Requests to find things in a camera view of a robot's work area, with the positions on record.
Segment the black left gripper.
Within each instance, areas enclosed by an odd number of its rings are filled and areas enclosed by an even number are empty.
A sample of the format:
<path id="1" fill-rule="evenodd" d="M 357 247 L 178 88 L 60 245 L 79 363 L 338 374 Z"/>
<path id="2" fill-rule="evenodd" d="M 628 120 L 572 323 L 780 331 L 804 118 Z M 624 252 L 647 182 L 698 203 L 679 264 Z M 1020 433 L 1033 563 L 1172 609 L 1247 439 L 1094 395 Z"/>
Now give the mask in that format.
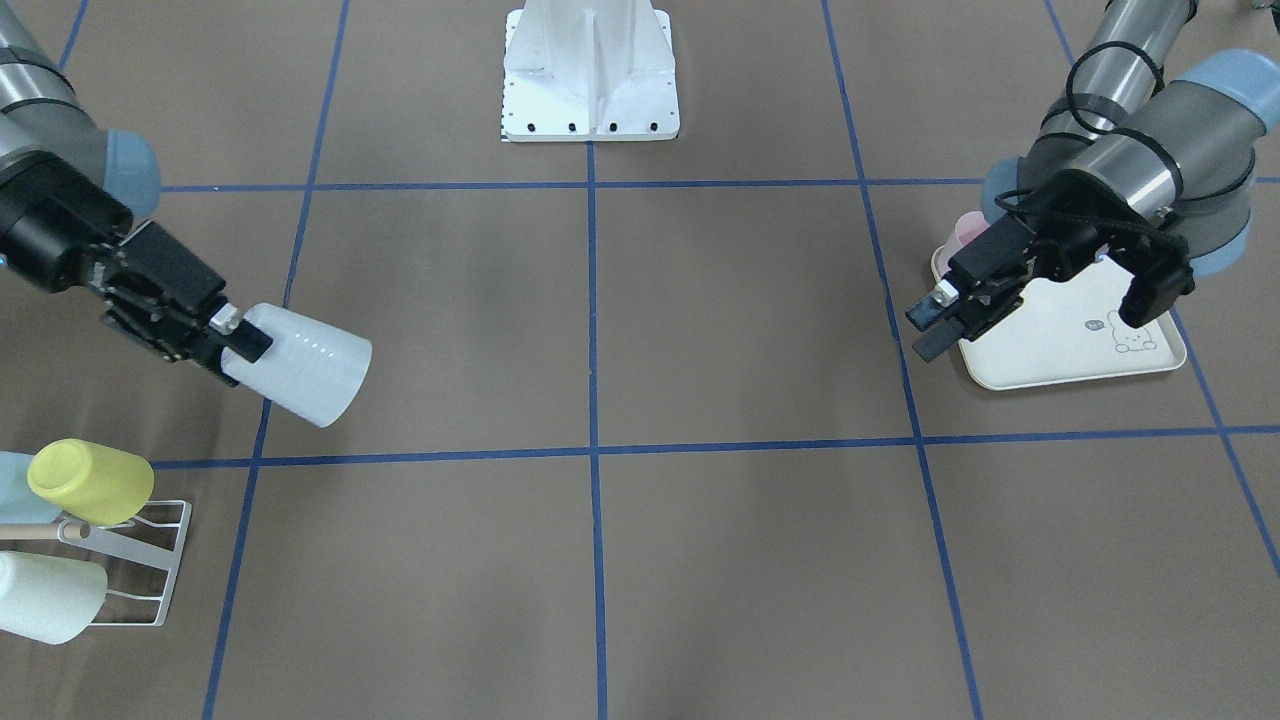
<path id="1" fill-rule="evenodd" d="M 915 355 L 932 363 L 975 341 L 1023 304 L 1034 279 L 1073 281 L 1100 255 L 1132 275 L 1117 314 L 1139 328 L 1196 290 L 1187 241 L 1142 218 L 1100 179 L 1064 170 L 1033 191 L 997 197 L 1005 215 L 948 260 L 943 282 L 905 316 L 920 333 Z"/>

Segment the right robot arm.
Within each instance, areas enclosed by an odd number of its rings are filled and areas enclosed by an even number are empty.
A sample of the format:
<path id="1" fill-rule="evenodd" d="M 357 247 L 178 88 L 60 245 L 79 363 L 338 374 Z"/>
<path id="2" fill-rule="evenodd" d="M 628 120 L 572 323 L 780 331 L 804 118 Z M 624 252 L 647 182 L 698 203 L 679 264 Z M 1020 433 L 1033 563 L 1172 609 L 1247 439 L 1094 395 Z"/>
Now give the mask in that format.
<path id="1" fill-rule="evenodd" d="M 152 215 L 160 172 L 140 135 L 100 128 L 9 4 L 1 9 L 3 265 L 47 293 L 82 287 L 102 323 L 168 363 L 228 386 L 225 357 L 256 363 L 271 338 L 225 281 Z"/>

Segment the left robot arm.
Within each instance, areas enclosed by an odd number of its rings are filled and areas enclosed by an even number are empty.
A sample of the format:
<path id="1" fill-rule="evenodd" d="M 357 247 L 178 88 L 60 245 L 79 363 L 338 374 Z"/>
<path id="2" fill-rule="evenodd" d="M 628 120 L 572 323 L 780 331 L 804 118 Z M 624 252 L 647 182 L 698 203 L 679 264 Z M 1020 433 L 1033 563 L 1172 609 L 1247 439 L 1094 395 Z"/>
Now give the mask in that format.
<path id="1" fill-rule="evenodd" d="M 1014 314 L 1036 279 L 1073 281 L 1098 258 L 1132 278 L 1138 329 L 1245 251 L 1256 143 L 1277 128 L 1277 63 L 1228 49 L 1165 72 L 1194 1 L 1110 1 L 1028 154 L 986 181 L 988 227 L 908 310 L 914 350 L 938 357 Z"/>

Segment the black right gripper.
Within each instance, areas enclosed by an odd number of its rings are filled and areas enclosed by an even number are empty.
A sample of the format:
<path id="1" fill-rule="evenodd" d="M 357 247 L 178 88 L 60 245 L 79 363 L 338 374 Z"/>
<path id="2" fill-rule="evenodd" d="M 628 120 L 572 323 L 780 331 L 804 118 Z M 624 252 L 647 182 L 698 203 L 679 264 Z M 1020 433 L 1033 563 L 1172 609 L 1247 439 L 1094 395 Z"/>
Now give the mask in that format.
<path id="1" fill-rule="evenodd" d="M 19 277 L 49 292 L 82 287 L 104 325 L 169 363 L 192 361 L 223 384 L 227 348 L 252 364 L 273 338 L 234 305 L 225 281 L 160 224 L 132 213 L 52 152 L 3 159 L 1 251 Z"/>

